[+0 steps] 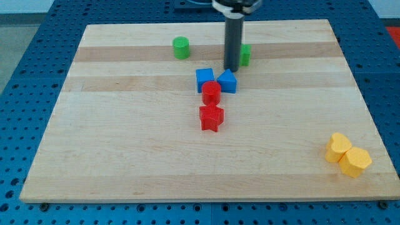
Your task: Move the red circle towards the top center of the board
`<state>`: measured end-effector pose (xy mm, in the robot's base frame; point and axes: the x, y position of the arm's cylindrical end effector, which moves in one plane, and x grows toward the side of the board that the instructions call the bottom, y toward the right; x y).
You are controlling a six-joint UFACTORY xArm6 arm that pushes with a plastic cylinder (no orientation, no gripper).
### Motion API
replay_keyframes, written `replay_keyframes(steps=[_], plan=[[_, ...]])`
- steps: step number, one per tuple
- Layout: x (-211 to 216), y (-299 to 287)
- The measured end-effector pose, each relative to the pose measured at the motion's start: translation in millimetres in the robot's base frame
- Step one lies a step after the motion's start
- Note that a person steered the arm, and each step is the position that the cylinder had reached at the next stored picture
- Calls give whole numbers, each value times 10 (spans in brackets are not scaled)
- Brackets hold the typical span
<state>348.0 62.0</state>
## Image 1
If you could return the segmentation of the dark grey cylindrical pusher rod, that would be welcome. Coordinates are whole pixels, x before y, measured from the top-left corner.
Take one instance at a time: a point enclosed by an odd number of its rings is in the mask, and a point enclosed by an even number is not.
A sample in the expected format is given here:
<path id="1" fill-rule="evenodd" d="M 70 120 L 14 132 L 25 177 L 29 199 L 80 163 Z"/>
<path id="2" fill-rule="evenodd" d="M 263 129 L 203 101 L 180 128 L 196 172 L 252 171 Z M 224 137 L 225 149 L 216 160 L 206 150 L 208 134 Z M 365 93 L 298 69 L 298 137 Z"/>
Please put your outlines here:
<path id="1" fill-rule="evenodd" d="M 244 16 L 225 17 L 224 68 L 236 72 L 239 69 Z"/>

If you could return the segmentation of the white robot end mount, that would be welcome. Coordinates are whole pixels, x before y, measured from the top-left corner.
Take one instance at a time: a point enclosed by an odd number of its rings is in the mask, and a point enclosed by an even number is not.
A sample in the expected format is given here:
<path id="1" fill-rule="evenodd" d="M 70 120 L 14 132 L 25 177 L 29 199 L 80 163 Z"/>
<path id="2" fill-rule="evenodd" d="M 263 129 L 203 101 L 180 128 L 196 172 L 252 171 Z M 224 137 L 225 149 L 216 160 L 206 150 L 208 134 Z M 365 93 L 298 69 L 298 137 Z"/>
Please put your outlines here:
<path id="1" fill-rule="evenodd" d="M 212 7 L 226 18 L 242 18 L 262 6 L 262 0 L 212 0 Z"/>

